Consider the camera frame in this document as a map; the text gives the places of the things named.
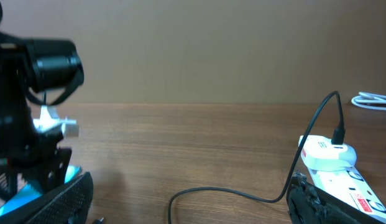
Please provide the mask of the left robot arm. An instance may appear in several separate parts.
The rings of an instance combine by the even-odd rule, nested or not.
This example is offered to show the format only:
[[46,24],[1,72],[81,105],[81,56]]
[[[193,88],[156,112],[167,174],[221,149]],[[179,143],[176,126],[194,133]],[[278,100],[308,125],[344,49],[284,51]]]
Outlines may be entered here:
[[57,106],[84,79],[72,41],[0,31],[0,199],[17,194],[19,177],[42,194],[64,184],[72,150],[58,146],[61,129],[36,129],[28,104]]

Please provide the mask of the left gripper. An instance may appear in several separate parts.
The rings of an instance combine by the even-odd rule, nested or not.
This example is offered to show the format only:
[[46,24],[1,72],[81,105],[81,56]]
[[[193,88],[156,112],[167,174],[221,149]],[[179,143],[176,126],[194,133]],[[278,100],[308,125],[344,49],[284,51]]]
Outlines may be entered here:
[[39,133],[26,124],[0,125],[0,199],[8,202],[18,191],[18,173],[40,174],[40,191],[64,184],[72,149],[58,148],[59,129]]

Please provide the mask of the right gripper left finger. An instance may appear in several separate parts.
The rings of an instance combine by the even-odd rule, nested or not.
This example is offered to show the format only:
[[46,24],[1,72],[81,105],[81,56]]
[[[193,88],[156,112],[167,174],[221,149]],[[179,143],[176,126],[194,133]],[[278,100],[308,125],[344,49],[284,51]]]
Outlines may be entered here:
[[93,178],[85,172],[0,216],[0,224],[85,224],[93,201]]

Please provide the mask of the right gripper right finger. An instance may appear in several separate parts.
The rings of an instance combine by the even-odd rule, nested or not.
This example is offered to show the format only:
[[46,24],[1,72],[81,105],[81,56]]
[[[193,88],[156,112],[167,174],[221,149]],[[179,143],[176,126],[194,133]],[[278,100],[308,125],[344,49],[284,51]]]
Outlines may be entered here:
[[286,201],[292,223],[384,223],[321,190],[299,172],[288,183]]

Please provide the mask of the Samsung Galaxy smartphone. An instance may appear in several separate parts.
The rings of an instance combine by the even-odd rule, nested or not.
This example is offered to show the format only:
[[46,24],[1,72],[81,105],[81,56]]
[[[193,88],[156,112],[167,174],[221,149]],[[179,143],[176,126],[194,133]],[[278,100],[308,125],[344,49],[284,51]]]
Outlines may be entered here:
[[[81,166],[69,165],[65,176],[65,183],[67,184],[77,178],[81,174],[81,171]],[[42,196],[42,194],[34,190],[29,184],[25,185],[13,198],[0,207],[0,217],[24,206],[40,196]]]

